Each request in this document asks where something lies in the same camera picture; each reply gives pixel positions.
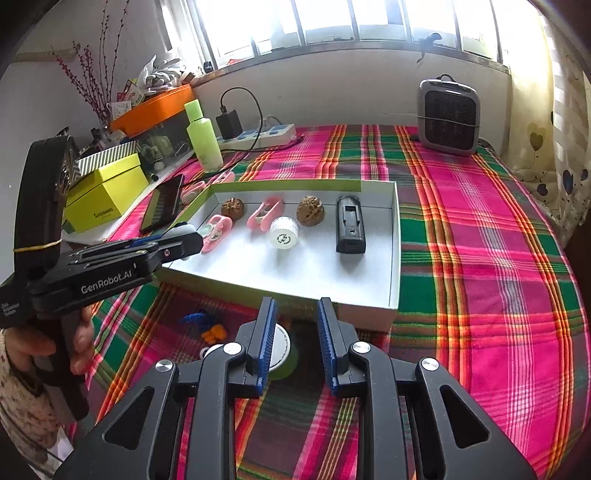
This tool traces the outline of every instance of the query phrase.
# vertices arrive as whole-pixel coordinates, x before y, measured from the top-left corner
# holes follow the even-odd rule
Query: window
[[[443,39],[435,44],[456,48],[456,22],[452,0],[410,0],[406,4],[414,41],[438,32]]]
[[[361,40],[406,40],[398,0],[353,0]]]
[[[497,61],[498,42],[490,0],[455,0],[464,51]]]
[[[197,50],[221,68],[305,44],[352,40],[420,42],[493,61],[498,32],[491,0],[158,0],[191,11]],[[179,35],[181,43],[186,35]]]

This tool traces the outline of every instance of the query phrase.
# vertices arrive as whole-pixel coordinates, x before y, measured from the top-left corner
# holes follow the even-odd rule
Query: phone screen
[[[180,204],[182,186],[183,176],[176,175],[170,180],[162,182],[154,189],[139,229],[140,232],[151,232],[175,220]]]

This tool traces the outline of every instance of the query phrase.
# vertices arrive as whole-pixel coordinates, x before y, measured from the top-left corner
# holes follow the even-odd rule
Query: plaid blanket
[[[396,181],[399,313],[389,335],[361,336],[408,361],[437,358],[545,478],[589,418],[589,331],[571,268],[532,198],[492,153],[445,155],[412,142],[412,133],[376,125],[299,129],[299,145],[252,155],[234,172],[239,181]],[[200,175],[196,162],[181,171],[186,180]],[[113,239],[138,235],[144,210],[145,202]],[[199,333],[178,320],[199,309],[226,325],[230,337],[256,315],[166,284],[100,305],[88,377],[92,418],[77,434],[155,361],[198,357]],[[260,400],[237,402],[238,478],[354,479],[357,402],[337,400],[324,386],[315,325],[280,321],[298,365],[287,379],[270,382]],[[185,437],[179,479],[186,446]]]

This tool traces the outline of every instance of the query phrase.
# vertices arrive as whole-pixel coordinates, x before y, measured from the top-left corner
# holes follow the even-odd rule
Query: black device
[[[222,107],[222,114],[216,117],[216,122],[224,140],[239,137],[244,132],[236,110],[228,112]]]
[[[330,299],[318,302],[326,382],[334,395],[359,397],[358,480],[407,480],[399,397],[412,431],[418,480],[535,480],[503,431],[435,359],[390,358],[360,342]]]
[[[33,360],[63,424],[89,411],[84,377],[70,372],[80,309],[150,282],[163,263],[203,246],[193,226],[180,225],[161,236],[61,254],[61,220],[75,160],[68,136],[31,146],[18,196],[15,270],[0,287],[0,328],[34,325],[56,343],[56,353]]]
[[[183,175],[176,175],[154,189],[139,228],[142,235],[174,222],[181,203],[183,181]]]
[[[271,361],[277,310],[261,303],[255,321],[203,360],[157,362],[88,433],[54,480],[172,480],[187,399],[195,398],[186,480],[236,478],[234,399],[258,398]]]
[[[341,197],[336,203],[336,251],[340,254],[365,253],[365,227],[357,197]]]

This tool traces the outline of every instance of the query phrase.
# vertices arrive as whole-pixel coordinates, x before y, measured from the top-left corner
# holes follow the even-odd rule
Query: lime green bottle
[[[199,100],[185,103],[185,111],[191,122],[187,127],[187,133],[203,171],[219,170],[223,167],[223,158],[220,147],[217,145],[212,121],[203,117]]]

